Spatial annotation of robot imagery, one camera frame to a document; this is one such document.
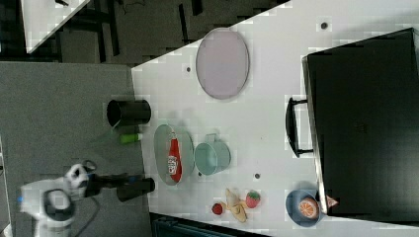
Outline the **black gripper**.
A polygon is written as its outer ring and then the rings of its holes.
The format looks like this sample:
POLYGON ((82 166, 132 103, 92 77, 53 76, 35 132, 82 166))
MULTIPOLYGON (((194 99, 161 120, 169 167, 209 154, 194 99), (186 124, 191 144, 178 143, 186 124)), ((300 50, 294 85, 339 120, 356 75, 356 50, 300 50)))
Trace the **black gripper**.
POLYGON ((137 180, 141 180, 141 178, 139 176, 128 175, 127 173, 109 176, 89 174, 84 197, 93 197, 98 195, 102 189, 117 189, 137 180))

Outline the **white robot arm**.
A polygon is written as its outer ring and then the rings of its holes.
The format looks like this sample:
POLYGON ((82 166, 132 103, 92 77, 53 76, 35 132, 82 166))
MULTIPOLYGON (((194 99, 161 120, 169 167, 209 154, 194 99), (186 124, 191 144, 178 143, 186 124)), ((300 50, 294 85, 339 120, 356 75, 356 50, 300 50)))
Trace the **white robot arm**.
POLYGON ((76 202, 91 198, 96 201, 102 189, 116 189, 120 201, 136 198, 154 189, 151 179, 122 173, 100 176, 95 174, 97 165, 86 160, 73 165, 57 179, 47 179, 21 186, 19 199, 21 212, 30 215, 37 223, 34 237, 71 237, 71 225, 75 220, 76 202))

